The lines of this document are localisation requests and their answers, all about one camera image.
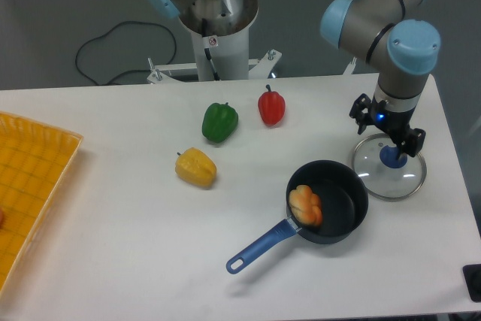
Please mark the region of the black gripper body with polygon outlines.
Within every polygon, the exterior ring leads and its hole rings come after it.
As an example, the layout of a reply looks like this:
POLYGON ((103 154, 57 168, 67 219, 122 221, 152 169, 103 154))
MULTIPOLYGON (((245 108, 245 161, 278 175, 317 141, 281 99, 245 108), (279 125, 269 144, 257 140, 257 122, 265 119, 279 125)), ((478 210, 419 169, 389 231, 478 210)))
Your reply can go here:
POLYGON ((401 131, 410 127, 416 106, 417 97, 401 99, 375 94, 370 111, 372 125, 387 134, 395 144, 401 131))

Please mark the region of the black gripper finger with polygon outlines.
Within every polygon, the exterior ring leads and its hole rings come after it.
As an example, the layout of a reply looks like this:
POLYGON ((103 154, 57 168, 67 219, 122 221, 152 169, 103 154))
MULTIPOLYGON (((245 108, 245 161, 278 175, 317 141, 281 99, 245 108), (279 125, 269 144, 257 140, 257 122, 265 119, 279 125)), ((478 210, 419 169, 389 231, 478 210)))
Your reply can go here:
POLYGON ((362 93, 352 104, 349 117, 355 120, 358 133, 362 134, 368 126, 372 125, 371 99, 362 93))
POLYGON ((404 155, 415 157, 423 147, 425 136, 426 132, 423 129, 407 127, 402 130, 395 139, 395 145, 398 149, 396 159, 399 160, 404 155))

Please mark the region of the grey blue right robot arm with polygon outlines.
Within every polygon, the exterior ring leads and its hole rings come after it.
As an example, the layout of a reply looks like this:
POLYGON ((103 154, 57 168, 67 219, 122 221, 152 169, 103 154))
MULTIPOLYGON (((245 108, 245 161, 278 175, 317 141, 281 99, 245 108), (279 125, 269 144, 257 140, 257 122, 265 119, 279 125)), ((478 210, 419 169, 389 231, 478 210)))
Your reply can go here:
POLYGON ((407 15, 424 0, 334 0, 320 23, 322 37, 379 72, 372 97, 360 95, 349 112, 362 133, 376 126, 401 153, 415 156, 425 131, 410 120, 437 64, 440 34, 407 15))

